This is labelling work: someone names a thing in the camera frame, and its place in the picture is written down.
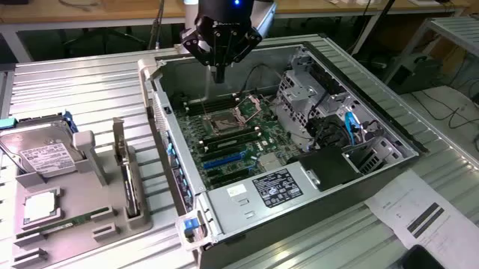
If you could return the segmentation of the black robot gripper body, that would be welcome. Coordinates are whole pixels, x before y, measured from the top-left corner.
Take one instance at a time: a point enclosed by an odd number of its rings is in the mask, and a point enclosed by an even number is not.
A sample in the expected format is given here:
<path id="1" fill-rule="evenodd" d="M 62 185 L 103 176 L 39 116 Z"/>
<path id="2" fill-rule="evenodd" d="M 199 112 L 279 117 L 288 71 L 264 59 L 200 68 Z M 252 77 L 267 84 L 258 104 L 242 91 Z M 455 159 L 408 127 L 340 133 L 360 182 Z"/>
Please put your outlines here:
<path id="1" fill-rule="evenodd" d="M 198 29 L 211 29 L 216 22 L 220 26 L 251 28 L 254 1 L 204 0 L 199 1 Z"/>

